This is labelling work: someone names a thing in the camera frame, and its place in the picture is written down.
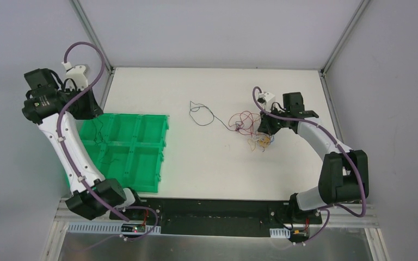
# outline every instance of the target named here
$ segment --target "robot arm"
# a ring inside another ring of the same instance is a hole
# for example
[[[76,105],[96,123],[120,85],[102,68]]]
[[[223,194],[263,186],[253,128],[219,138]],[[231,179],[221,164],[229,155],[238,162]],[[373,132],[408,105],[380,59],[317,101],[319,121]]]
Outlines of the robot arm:
[[[130,188],[123,189],[116,179],[105,179],[91,161],[79,138],[75,119],[88,120],[103,114],[102,109],[95,101],[92,90],[78,99],[63,115],[62,138],[58,137],[57,119],[61,109],[87,87],[87,78],[84,75],[85,66],[79,65],[70,68],[69,63],[64,65],[67,69],[67,77],[70,77],[71,82],[68,83],[69,81],[66,80],[61,83],[59,80],[61,89],[52,77],[52,74],[55,73],[49,69],[37,69],[24,75],[31,90],[26,94],[27,100],[24,102],[22,112],[46,135],[65,169],[72,193],[72,197],[66,201],[66,205],[72,212],[89,220],[103,215],[107,209],[95,200],[88,192],[86,185],[113,207],[121,208],[140,203],[135,191]],[[81,173],[80,177],[75,175],[74,169],[62,149],[60,139],[64,141],[76,169]]]
[[[332,139],[317,127],[321,125],[318,115],[312,110],[305,110],[303,98],[300,92],[283,94],[283,107],[275,104],[275,96],[269,92],[259,94],[259,103],[265,108],[271,108],[271,114],[288,119],[306,119],[304,121],[285,121],[273,118],[261,113],[261,123],[258,132],[274,135],[282,128],[292,129],[296,134],[304,138],[319,157],[323,160],[323,166],[318,181],[318,186],[298,194],[293,194],[290,199],[289,215],[294,220],[302,220],[317,208],[329,204],[354,201],[361,198],[361,193],[356,174],[345,159],[340,150],[336,148]],[[368,167],[367,155],[362,150],[353,150],[345,144],[339,143],[345,153],[351,158],[360,173],[364,187],[365,197],[368,196]]]

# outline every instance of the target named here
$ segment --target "green plastic bin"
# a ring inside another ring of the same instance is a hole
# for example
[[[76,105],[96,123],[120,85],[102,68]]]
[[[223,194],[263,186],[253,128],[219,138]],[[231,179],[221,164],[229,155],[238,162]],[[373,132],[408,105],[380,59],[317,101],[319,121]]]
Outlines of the green plastic bin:
[[[166,115],[103,114],[86,120],[79,137],[105,178],[138,192],[158,192],[168,129]]]

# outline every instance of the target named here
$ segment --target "white tabletop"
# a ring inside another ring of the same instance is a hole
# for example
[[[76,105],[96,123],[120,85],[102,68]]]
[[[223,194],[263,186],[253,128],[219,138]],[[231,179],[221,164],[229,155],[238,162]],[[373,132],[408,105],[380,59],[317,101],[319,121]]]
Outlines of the white tabletop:
[[[300,91],[305,109],[334,129],[317,71],[117,68],[105,113],[167,114],[161,182],[157,194],[142,196],[238,200],[288,200],[318,184],[322,162],[292,130],[282,129],[262,152],[251,151],[248,136],[220,122],[201,127],[189,117],[189,103],[203,103],[228,122],[230,116],[259,110],[252,89],[282,94]],[[205,112],[194,114],[207,122]]]

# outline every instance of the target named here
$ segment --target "white wall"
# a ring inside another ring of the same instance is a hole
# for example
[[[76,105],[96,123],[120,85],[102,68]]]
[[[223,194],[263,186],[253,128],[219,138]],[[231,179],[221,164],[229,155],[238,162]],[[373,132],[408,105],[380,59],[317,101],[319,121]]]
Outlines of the white wall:
[[[374,0],[327,83],[392,260],[418,260],[418,1]]]
[[[360,0],[84,0],[111,63],[320,69]]]
[[[63,54],[79,40],[88,39],[69,1],[0,0],[0,260],[40,258],[67,192],[53,148],[21,113],[29,89],[23,74],[48,67],[62,76]],[[91,79],[100,68],[88,48],[76,47],[70,60],[89,64]]]

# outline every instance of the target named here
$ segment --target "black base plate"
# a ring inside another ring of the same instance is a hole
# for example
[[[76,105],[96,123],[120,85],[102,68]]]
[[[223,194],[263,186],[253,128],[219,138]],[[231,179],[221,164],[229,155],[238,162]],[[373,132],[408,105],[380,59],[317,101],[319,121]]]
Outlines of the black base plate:
[[[270,237],[270,228],[283,228],[283,223],[292,222],[286,216],[287,201],[175,198],[142,198],[142,201],[147,207],[159,209],[158,225],[162,234]],[[123,214],[132,220],[143,218],[143,211],[127,210]],[[322,223],[320,215],[308,218],[310,224]],[[110,214],[110,219],[119,218]],[[154,221],[153,214],[149,213],[147,224]]]

